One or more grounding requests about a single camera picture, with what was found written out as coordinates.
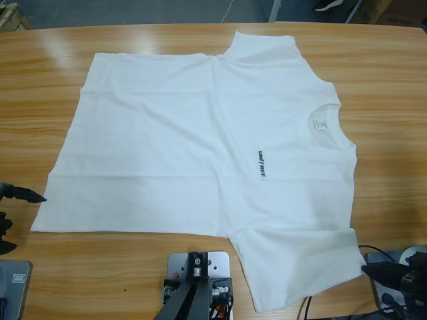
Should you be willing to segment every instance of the cable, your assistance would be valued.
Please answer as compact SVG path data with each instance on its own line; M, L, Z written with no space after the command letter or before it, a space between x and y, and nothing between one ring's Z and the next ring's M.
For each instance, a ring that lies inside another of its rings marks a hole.
M221 23L224 23L224 20L226 19L227 15L228 15L228 11L230 11L230 9L232 8L234 0L230 1L230 4L228 5L228 9L226 11L226 14L222 17Z
M304 313L304 320L307 320L308 316L308 308L310 308L310 303L312 302L312 297L308 297L307 305L306 305L306 312Z
M232 316L234 298L229 296L226 298L219 298L216 305L214 305L209 312L209 319L211 320L230 320Z
M381 250L377 247L374 247L372 245L359 245L359 248L370 248L373 250L377 250L378 252L381 252L383 255L385 255L387 258L389 258L391 261L397 263L396 260L394 260L393 258L391 258L391 256L389 256L389 254L385 253L383 250Z

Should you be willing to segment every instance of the silver plate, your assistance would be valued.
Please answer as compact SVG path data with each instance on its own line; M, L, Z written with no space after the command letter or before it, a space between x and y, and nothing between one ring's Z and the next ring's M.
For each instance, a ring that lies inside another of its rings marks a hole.
M230 278L230 257L225 251L208 252L211 264L207 267L210 278ZM187 275L188 252L172 253L167 260L167 278L185 281Z

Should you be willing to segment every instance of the black metal bracket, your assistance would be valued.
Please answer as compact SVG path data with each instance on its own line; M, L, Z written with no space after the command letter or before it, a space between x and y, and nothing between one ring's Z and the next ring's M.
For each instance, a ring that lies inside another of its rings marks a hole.
M232 297L232 279L209 278L208 263L207 252L188 253L185 281L164 280L165 305L154 320L208 320L211 319L211 308L215 308L219 301L228 301Z

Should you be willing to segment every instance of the wood grain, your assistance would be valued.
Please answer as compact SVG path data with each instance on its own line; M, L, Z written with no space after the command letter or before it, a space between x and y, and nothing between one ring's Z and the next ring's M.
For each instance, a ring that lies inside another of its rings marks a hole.
M0 35L0 179L43 193L95 52L223 53L234 31L293 35L335 84L340 120L358 146L352 226L383 249L427 245L427 41L421 29L315 23L122 25ZM161 307L167 257L225 250L235 319L301 319L302 301L256 314L226 239L154 233L31 233L38 205L6 199L18 248L2 259L34 264L24 319L151 319ZM359 277L313 298L309 316L376 309Z

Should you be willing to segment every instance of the black cable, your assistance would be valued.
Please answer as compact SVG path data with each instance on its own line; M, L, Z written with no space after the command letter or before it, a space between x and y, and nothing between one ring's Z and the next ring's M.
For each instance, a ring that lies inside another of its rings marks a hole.
M370 248L373 250L377 250L378 252L381 252L383 255L385 255L387 258L389 258L391 261L397 263L396 260L394 260L393 258L391 258L391 256L389 256L389 254L385 253L383 250L381 250L377 247L374 247L372 245L359 245L359 248Z
M308 308L310 308L310 303L312 302L312 297L308 297L307 305L306 305L306 313L304 314L304 320L307 320L308 316Z

